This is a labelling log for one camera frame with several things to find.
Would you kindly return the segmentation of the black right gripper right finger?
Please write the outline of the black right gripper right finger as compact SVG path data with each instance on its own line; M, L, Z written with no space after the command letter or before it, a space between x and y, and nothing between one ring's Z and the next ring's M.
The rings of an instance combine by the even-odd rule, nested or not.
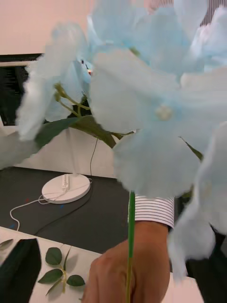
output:
M188 261L188 270L196 280L205 303L227 301L227 258L210 257L200 261Z

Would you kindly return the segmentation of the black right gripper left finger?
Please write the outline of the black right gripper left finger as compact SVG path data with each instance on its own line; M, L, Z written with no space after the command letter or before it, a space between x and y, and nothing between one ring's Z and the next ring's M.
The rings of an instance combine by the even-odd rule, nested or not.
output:
M41 265L37 239L19 240L0 266L0 302L28 303Z

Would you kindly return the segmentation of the person's hand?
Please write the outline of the person's hand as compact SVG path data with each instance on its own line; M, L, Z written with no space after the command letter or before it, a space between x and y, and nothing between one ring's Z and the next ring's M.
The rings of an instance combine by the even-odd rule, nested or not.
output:
M160 303L165 297L170 280L167 236L168 227L161 223L135 223L132 303ZM90 267L82 302L125 302L127 259L127 241L95 259Z

